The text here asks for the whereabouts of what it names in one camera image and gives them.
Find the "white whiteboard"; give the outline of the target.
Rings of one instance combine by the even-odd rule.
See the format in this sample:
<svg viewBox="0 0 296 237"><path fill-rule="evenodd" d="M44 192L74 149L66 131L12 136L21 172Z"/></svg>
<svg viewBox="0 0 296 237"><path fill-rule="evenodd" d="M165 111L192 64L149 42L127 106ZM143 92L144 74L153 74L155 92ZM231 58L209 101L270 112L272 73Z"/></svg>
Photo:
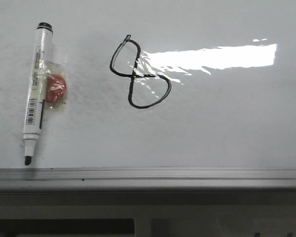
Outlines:
<svg viewBox="0 0 296 237"><path fill-rule="evenodd" d="M296 168L296 0L0 0L0 168L39 22L68 93L31 168Z"/></svg>

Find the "red magnet taped to marker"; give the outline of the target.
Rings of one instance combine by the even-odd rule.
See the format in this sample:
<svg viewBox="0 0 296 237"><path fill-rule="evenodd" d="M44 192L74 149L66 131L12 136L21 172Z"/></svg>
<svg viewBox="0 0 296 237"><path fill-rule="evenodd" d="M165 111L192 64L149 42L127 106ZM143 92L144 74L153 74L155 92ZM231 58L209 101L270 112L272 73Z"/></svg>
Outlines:
<svg viewBox="0 0 296 237"><path fill-rule="evenodd" d="M40 70L46 87L44 108L50 111L61 111L66 104L68 85L65 68L56 63L42 61Z"/></svg>

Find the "aluminium whiteboard frame rail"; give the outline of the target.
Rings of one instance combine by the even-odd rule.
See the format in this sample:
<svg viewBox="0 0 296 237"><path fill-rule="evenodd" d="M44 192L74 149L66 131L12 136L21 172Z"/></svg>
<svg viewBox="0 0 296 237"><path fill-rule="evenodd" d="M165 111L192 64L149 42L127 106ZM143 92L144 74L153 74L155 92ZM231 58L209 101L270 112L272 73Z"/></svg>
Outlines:
<svg viewBox="0 0 296 237"><path fill-rule="evenodd" d="M296 191L285 168L0 168L0 194Z"/></svg>

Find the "white black whiteboard marker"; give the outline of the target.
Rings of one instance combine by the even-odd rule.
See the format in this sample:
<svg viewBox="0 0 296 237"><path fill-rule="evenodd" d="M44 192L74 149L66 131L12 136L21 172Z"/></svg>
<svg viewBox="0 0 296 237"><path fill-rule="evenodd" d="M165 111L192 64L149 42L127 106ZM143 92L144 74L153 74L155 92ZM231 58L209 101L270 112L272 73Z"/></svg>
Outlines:
<svg viewBox="0 0 296 237"><path fill-rule="evenodd" d="M42 131L46 96L46 64L51 58L52 36L52 26L46 22L40 22L36 29L33 65L23 129L24 163L26 166L32 162L35 146Z"/></svg>

